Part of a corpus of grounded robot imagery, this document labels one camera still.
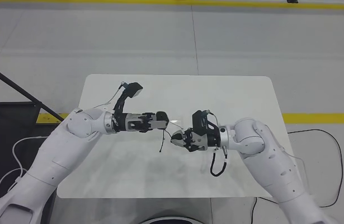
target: white cable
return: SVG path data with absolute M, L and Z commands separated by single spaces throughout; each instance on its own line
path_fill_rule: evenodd
M 115 92 L 114 96 L 113 96 L 109 101 L 105 102 L 104 104 L 99 104 L 99 105 L 97 105 L 97 106 L 94 106 L 93 108 L 97 108 L 97 107 L 99 107 L 99 106 L 103 106 L 103 105 L 109 104 L 109 102 L 111 102 L 111 101 L 115 98 L 115 96 L 117 95 L 118 91 L 120 91 L 120 89 L 121 89 L 121 88 L 118 88 L 118 89 L 117 89 L 117 91 Z
M 14 172 L 14 171 L 16 171 L 16 170 L 20 170 L 20 168 L 16 168 L 16 169 L 13 169 L 13 170 L 7 172 L 7 173 L 0 179 L 0 184 L 2 183 L 3 179 L 4 179 L 7 175 L 11 174 L 12 172 Z
M 21 140 L 19 140 L 19 141 L 17 141 L 14 145 L 13 145 L 13 149 L 12 149 L 12 151 L 13 151 L 13 156 L 14 156 L 14 158 L 15 158 L 15 160 L 16 160 L 16 162 L 19 164 L 19 167 L 20 167 L 20 175 L 19 175 L 19 177 L 22 177 L 22 171 L 23 171 L 23 168 L 22 168 L 22 165 L 21 165 L 21 163 L 20 163 L 20 161 L 19 161 L 19 159 L 16 157 L 16 155 L 15 155 L 15 147 L 16 147 L 16 145 L 17 144 L 19 144 L 20 142 L 22 142 L 22 141 L 24 141 L 24 140 L 27 140 L 27 139 L 34 139 L 34 138 L 47 138 L 48 136 L 46 136 L 46 137 L 43 137 L 43 136 L 36 136 L 36 137 L 28 137 L 28 138 L 23 138 L 23 139 L 21 139 Z
M 212 114 L 212 115 L 215 117 L 217 126 L 220 127 L 217 117 L 214 114 Z
M 306 172 L 305 161 L 304 161 L 302 158 L 298 158 L 298 157 L 296 157 L 296 156 L 292 156 L 292 155 L 288 154 L 285 150 L 284 150 L 284 152 L 285 152 L 288 156 L 290 156 L 290 157 L 292 157 L 292 158 L 295 158 L 295 159 L 298 159 L 298 160 L 301 160 L 301 161 L 302 161 L 302 164 L 304 165 L 304 173 L 305 173 L 305 177 L 306 177 L 307 190 L 308 190 L 308 192 L 309 192 L 310 189 L 309 189 L 309 182 L 308 182 L 308 177 L 307 177 L 307 172 Z

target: floor seam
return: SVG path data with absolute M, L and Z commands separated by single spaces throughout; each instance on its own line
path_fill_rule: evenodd
M 22 18 L 22 15 L 24 14 L 24 12 L 25 12 L 25 10 L 22 10 L 21 15 L 20 15 L 18 21 L 16 22 L 16 24 L 15 24 L 13 30 L 10 32 L 10 34 L 8 35 L 8 38 L 6 39 L 5 43 L 3 44 L 3 47 L 2 47 L 2 49 L 0 50 L 0 54 L 3 52 L 3 49 L 5 48 L 6 44 L 8 43 L 8 41 L 9 41 L 11 35 L 13 34 L 13 32 L 14 32 L 14 30 L 16 29 L 17 25 L 19 24 L 19 22 L 20 22 L 20 20 L 21 20 L 21 18 Z
M 211 198 L 210 199 L 210 213 L 211 213 L 211 224 L 214 224 L 214 219 L 213 219 L 213 206 L 211 205 Z
M 193 33 L 194 33 L 194 47 L 195 47 L 195 58 L 196 58 L 196 70 L 199 75 L 199 65 L 198 65 L 198 54 L 196 52 L 196 40 L 195 40 L 195 28 L 194 28 L 194 16 L 193 16 L 193 6 L 190 6 L 192 11 L 192 21 L 193 21 Z

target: black cable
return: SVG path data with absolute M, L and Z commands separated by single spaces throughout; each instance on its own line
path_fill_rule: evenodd
M 213 176 L 218 177 L 218 176 L 220 176 L 220 175 L 225 171 L 225 168 L 227 167 L 228 155 L 225 154 L 225 161 L 224 161 L 224 165 L 223 165 L 222 170 L 221 170 L 219 173 L 215 174 L 215 173 L 213 173 L 213 167 L 214 167 L 214 162 L 215 162 L 215 153 L 216 153 L 216 152 L 213 153 L 213 160 L 212 160 L 211 166 L 210 166 L 210 173 L 211 173 Z
M 340 180 L 340 184 L 339 184 L 339 186 L 338 186 L 338 191 L 337 191 L 336 199 L 334 200 L 333 203 L 331 203 L 331 204 L 329 204 L 329 205 L 327 205 L 327 206 L 320 206 L 320 208 L 328 208 L 328 207 L 331 207 L 331 206 L 333 206 L 334 204 L 336 204 L 336 202 L 338 201 L 338 198 L 340 197 L 340 192 L 341 192 L 342 183 L 343 183 L 343 157 L 342 157 L 342 150 L 341 150 L 340 144 L 338 143 L 338 141 L 336 140 L 336 138 L 335 138 L 333 135 L 331 135 L 330 133 L 326 132 L 325 130 L 321 130 L 321 129 L 297 130 L 297 131 L 294 131 L 294 132 L 288 132 L 288 134 L 300 133 L 300 132 L 310 132 L 310 131 L 313 131 L 313 130 L 317 130 L 317 131 L 326 133 L 326 134 L 328 134 L 329 136 L 331 136 L 331 137 L 333 138 L 333 140 L 335 141 L 335 143 L 337 144 L 338 151 L 339 151 L 339 153 L 340 153 L 341 180 Z
M 181 127 L 181 126 L 179 126 L 178 124 L 175 124 L 175 123 L 173 123 L 173 122 L 170 122 L 171 124 L 174 124 L 175 126 L 178 126 L 178 127 L 180 127 L 182 130 L 183 130 L 183 128 Z
M 168 134 L 169 134 L 169 136 L 170 136 L 170 138 L 172 139 L 172 136 L 171 136 L 171 134 L 167 131 L 167 130 L 164 130 L 165 132 L 167 132 Z
M 255 202 L 254 202 L 254 205 L 253 205 L 252 210 L 251 210 L 251 222 L 250 222 L 250 224 L 254 223 L 254 210 L 255 210 L 256 203 L 257 203 L 257 198 L 255 198 Z
M 163 139 L 162 139 L 162 145 L 161 145 L 161 149 L 159 150 L 159 152 L 162 152 L 162 148 L 163 148 L 163 143 L 164 143 L 164 132 L 165 132 L 166 130 L 165 129 L 163 129 Z
M 327 206 L 320 206 L 320 208 L 329 208 L 331 206 L 333 206 L 334 204 L 336 204 L 336 202 L 338 201 L 338 198 L 340 197 L 340 192 L 341 192 L 341 187 L 342 187 L 342 183 L 343 183 L 343 157 L 342 157 L 342 150 L 341 150 L 341 146 L 340 144 L 338 143 L 338 141 L 336 140 L 336 138 L 331 135 L 330 133 L 326 132 L 325 130 L 322 130 L 322 129 L 307 129 L 307 130 L 296 130 L 294 132 L 288 132 L 288 134 L 293 134 L 293 133 L 300 133 L 300 132 L 310 132 L 310 131 L 313 131 L 313 130 L 317 130 L 317 131 L 320 131 L 320 132 L 324 132 L 326 134 L 328 134 L 329 136 L 331 136 L 333 138 L 333 140 L 335 141 L 335 143 L 337 144 L 337 147 L 338 147 L 338 151 L 340 153 L 340 162 L 341 162 L 341 181 L 340 181 L 340 185 L 338 187 L 338 191 L 337 191 L 337 196 L 336 196 L 336 199 L 334 200 L 333 203 L 327 205 Z M 254 209 L 255 209 L 255 206 L 256 206 L 256 203 L 257 203 L 257 198 L 255 198 L 255 204 L 252 208 L 252 211 L 251 211 L 251 224 L 253 224 L 253 215 L 254 215 Z M 271 202 L 271 203 L 274 203 L 274 204 L 278 204 L 272 200 L 269 200 L 269 199 L 266 199 L 266 198 L 261 198 L 263 200 L 266 200 L 268 202 Z
M 261 198 L 261 197 L 259 197 L 259 198 L 260 198 L 260 199 L 263 199 L 263 200 L 266 200 L 266 201 L 268 201 L 268 202 L 274 203 L 274 204 L 278 204 L 277 202 L 274 202 L 273 200 L 269 200 L 269 199 Z

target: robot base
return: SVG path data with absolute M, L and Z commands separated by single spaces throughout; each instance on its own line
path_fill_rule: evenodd
M 184 217 L 161 217 L 154 218 L 152 220 L 144 221 L 141 224 L 203 224 L 197 220 Z

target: wire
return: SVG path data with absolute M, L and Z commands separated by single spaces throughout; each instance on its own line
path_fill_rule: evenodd
M 213 114 L 212 112 L 209 112 L 209 114 L 211 114 L 212 116 L 215 117 L 216 124 L 217 124 L 218 127 L 220 127 L 219 122 L 218 122 L 218 118 L 215 116 L 215 114 Z
M 161 145 L 161 149 L 159 150 L 159 152 L 162 152 L 162 148 L 163 148 L 163 143 L 164 143 L 164 140 L 165 140 L 165 138 L 164 138 L 164 133 L 165 133 L 165 129 L 163 129 L 163 139 L 162 139 L 162 145 Z
M 321 130 L 321 129 L 297 130 L 297 131 L 294 131 L 294 132 L 288 132 L 288 134 L 300 133 L 300 132 L 310 132 L 310 131 L 313 131 L 313 130 L 317 130 L 317 131 L 326 133 L 326 134 L 328 134 L 329 136 L 331 136 L 331 137 L 333 138 L 333 140 L 335 141 L 335 143 L 337 144 L 338 151 L 339 151 L 339 153 L 340 153 L 341 180 L 340 180 L 340 184 L 339 184 L 339 186 L 338 186 L 338 191 L 337 191 L 336 199 L 334 200 L 333 203 L 331 203 L 331 204 L 329 204 L 329 205 L 327 205 L 327 206 L 320 206 L 320 208 L 328 208 L 328 207 L 331 207 L 331 206 L 333 206 L 334 204 L 336 204 L 336 202 L 338 201 L 338 198 L 340 197 L 340 192 L 341 192 L 342 183 L 343 183 L 343 157 L 342 157 L 342 150 L 341 150 L 340 144 L 338 143 L 338 141 L 336 140 L 336 138 L 335 138 L 333 135 L 331 135 L 330 133 L 326 132 L 325 130 Z
M 266 201 L 271 202 L 271 203 L 274 203 L 274 204 L 278 204 L 277 202 L 274 202 L 273 200 L 269 200 L 269 199 L 261 198 L 261 197 L 258 197 L 258 198 L 260 198 L 260 199 L 262 199 L 262 200 L 266 200 Z
M 224 154 L 225 160 L 224 160 L 223 168 L 217 174 L 213 173 L 213 167 L 214 167 L 214 162 L 215 162 L 215 154 L 216 154 L 216 150 L 213 152 L 213 160 L 211 161 L 211 165 L 210 165 L 210 173 L 212 174 L 212 176 L 218 177 L 218 176 L 220 176 L 225 171 L 225 168 L 227 167 L 228 154 Z
M 335 138 L 333 135 L 331 135 L 329 132 L 326 132 L 325 130 L 322 130 L 322 129 L 297 130 L 297 131 L 294 131 L 294 132 L 288 132 L 288 134 L 300 133 L 300 132 L 310 132 L 310 131 L 313 131 L 313 130 L 317 130 L 317 131 L 320 131 L 320 132 L 324 132 L 324 133 L 328 134 L 329 136 L 331 136 L 331 137 L 333 138 L 333 140 L 335 141 L 335 143 L 337 144 L 338 151 L 339 151 L 339 153 L 340 153 L 341 180 L 340 180 L 340 184 L 339 184 L 339 186 L 338 186 L 338 191 L 337 191 L 336 199 L 334 200 L 333 203 L 331 203 L 331 204 L 329 204 L 329 205 L 327 205 L 327 206 L 320 206 L 320 208 L 329 208 L 329 207 L 331 207 L 331 206 L 333 206 L 334 204 L 337 203 L 338 198 L 340 197 L 341 187 L 342 187 L 342 183 L 343 183 L 343 157 L 342 157 L 342 150 L 341 150 L 340 144 L 338 143 L 338 141 L 336 140 L 336 138 Z M 306 175 L 307 184 L 308 184 L 308 178 L 307 178 L 307 172 L 306 172 L 305 162 L 304 162 L 301 158 L 292 156 L 292 155 L 288 154 L 287 152 L 286 152 L 286 154 L 289 155 L 289 156 L 291 156 L 291 157 L 293 157 L 293 158 L 300 159 L 300 160 L 302 161 L 302 163 L 303 163 L 303 165 L 304 165 L 304 168 L 305 168 L 305 175 Z M 254 204 L 254 206 L 253 206 L 253 208 L 252 208 L 252 211 L 251 211 L 251 224 L 253 224 L 253 214 L 254 214 L 254 209 L 255 209 L 256 203 L 257 203 L 257 198 L 255 198 L 255 199 L 256 199 L 256 200 L 255 200 L 255 204 Z M 272 200 L 266 199 L 266 198 L 261 198 L 261 199 L 266 200 L 266 201 L 268 201 L 268 202 L 271 202 L 271 203 L 273 203 L 273 204 L 278 204 L 278 203 L 276 203 L 276 202 L 274 202 L 274 201 L 272 201 Z
M 9 174 L 11 174 L 12 172 L 17 171 L 17 170 L 20 170 L 20 168 L 16 168 L 16 169 L 13 169 L 13 170 L 7 172 L 7 173 L 0 179 L 0 184 L 2 183 L 3 179 L 4 179 L 7 175 L 9 175 Z
M 27 139 L 35 139 L 35 138 L 47 138 L 48 136 L 46 136 L 46 137 L 43 137 L 43 136 L 36 136 L 36 137 L 27 137 L 27 138 L 23 138 L 23 139 L 21 139 L 21 140 L 19 140 L 19 141 L 17 141 L 14 145 L 13 145 L 13 149 L 12 149 L 12 152 L 13 152 L 13 156 L 14 156 L 14 158 L 15 158 L 15 160 L 16 160 L 16 162 L 19 164 L 19 167 L 20 167 L 20 175 L 19 175 L 19 177 L 22 177 L 22 171 L 23 171 L 23 168 L 22 168 L 22 165 L 21 165 L 21 163 L 20 163 L 20 161 L 19 161 L 19 159 L 16 157 L 16 155 L 15 155 L 15 147 L 16 147 L 16 145 L 17 144 L 19 144 L 20 142 L 22 142 L 22 141 L 25 141 L 25 140 L 27 140 Z
M 167 130 L 164 130 L 165 132 L 167 132 L 168 134 L 169 134 L 169 136 L 170 136 L 170 138 L 172 139 L 172 136 L 171 136 L 171 134 L 167 131 Z
M 120 91 L 121 87 L 122 87 L 122 85 L 117 89 L 117 91 L 115 92 L 114 96 L 113 96 L 109 101 L 105 102 L 104 104 L 99 104 L 99 105 L 97 105 L 97 106 L 94 106 L 93 108 L 97 108 L 97 107 L 99 107 L 99 106 L 107 105 L 109 102 L 111 102 L 111 101 L 115 98 L 115 96 L 117 95 L 117 93 Z
M 180 127 L 180 128 L 183 130 L 183 128 L 182 128 L 181 126 L 179 126 L 178 124 L 175 124 L 175 123 L 173 123 L 173 122 L 169 122 L 169 123 L 171 123 L 171 124 L 173 124 L 173 125 L 175 125 L 175 126 L 178 126 L 178 127 Z
M 251 222 L 250 222 L 250 224 L 254 223 L 254 210 L 255 210 L 256 203 L 257 203 L 257 198 L 255 198 L 255 202 L 254 202 L 254 205 L 253 205 L 252 210 L 251 210 Z

